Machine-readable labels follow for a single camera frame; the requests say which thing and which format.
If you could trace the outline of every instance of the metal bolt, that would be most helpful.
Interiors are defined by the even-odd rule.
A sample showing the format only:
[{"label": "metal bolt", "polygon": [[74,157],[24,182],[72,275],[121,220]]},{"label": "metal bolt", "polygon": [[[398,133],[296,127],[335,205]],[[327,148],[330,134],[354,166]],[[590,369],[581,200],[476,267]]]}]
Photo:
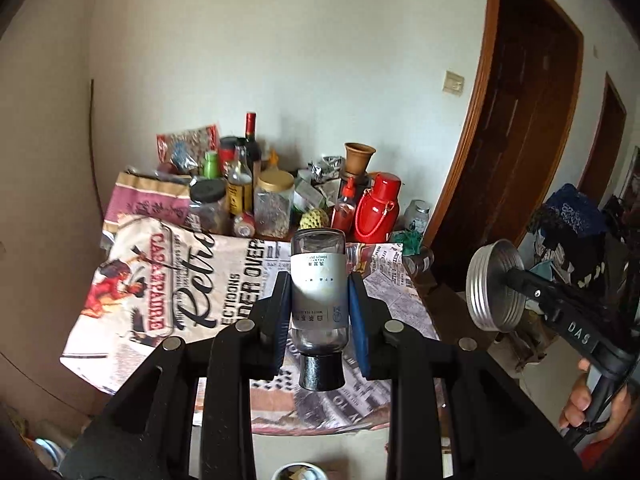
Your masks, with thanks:
[{"label": "metal bolt", "polygon": [[462,348],[466,352],[472,352],[473,350],[478,348],[478,343],[471,337],[461,337],[458,340],[458,346],[460,346],[460,348]]},{"label": "metal bolt", "polygon": [[162,348],[169,351],[176,350],[180,348],[181,344],[182,344],[182,341],[180,340],[180,338],[176,337],[175,335],[172,335],[171,337],[168,337],[167,339],[162,341]]},{"label": "metal bolt", "polygon": [[402,321],[398,321],[397,319],[390,319],[385,323],[385,330],[387,332],[397,334],[398,332],[402,332],[402,330],[404,330],[404,324],[402,324]]},{"label": "metal bolt", "polygon": [[236,323],[236,330],[238,332],[249,332],[254,326],[255,323],[250,319],[241,319]]}]

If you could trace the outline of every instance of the floor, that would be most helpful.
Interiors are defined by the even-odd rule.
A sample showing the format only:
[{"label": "floor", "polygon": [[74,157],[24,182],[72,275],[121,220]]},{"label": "floor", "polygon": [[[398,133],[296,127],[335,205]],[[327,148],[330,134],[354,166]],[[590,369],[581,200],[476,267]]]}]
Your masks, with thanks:
[{"label": "floor", "polygon": [[547,349],[542,362],[528,364],[521,373],[514,371],[517,359],[506,339],[492,345],[489,355],[513,378],[553,425],[566,404],[575,380],[580,375],[580,355],[564,339],[557,338]]},{"label": "floor", "polygon": [[[322,436],[254,435],[258,480],[271,480],[274,472],[291,462],[310,462],[328,473],[330,480],[384,480],[388,430],[359,431]],[[190,475],[198,475],[200,428],[191,433]],[[452,474],[450,455],[443,456],[444,476]]]}]

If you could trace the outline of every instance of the terracotta cup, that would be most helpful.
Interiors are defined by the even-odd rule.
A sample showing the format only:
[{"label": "terracotta cup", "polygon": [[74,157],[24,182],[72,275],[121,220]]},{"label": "terracotta cup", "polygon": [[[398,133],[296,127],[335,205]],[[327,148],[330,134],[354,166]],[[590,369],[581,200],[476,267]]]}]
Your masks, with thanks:
[{"label": "terracotta cup", "polygon": [[367,171],[371,155],[376,152],[376,149],[359,142],[345,142],[344,147],[347,149],[347,161],[344,163],[345,171],[354,175],[360,175]]}]

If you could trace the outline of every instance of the yellow fruit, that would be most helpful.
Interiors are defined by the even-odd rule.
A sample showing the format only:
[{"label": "yellow fruit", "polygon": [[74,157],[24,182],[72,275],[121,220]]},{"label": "yellow fruit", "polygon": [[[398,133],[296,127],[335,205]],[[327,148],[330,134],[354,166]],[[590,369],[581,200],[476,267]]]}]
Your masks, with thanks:
[{"label": "yellow fruit", "polygon": [[328,225],[329,217],[322,209],[312,209],[304,213],[300,219],[300,229],[328,227]]}]

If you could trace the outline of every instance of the wooden door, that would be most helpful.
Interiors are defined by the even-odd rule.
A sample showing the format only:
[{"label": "wooden door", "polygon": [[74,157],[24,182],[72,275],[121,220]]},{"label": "wooden door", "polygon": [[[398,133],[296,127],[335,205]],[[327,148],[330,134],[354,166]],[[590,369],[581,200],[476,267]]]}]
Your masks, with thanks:
[{"label": "wooden door", "polygon": [[625,107],[607,74],[598,129],[591,146],[589,160],[578,184],[578,190],[588,196],[596,206],[600,205],[609,184],[620,150],[625,121]]},{"label": "wooden door", "polygon": [[437,279],[462,290],[477,248],[523,232],[564,143],[577,51],[544,0],[500,0],[480,120],[432,243]]}]

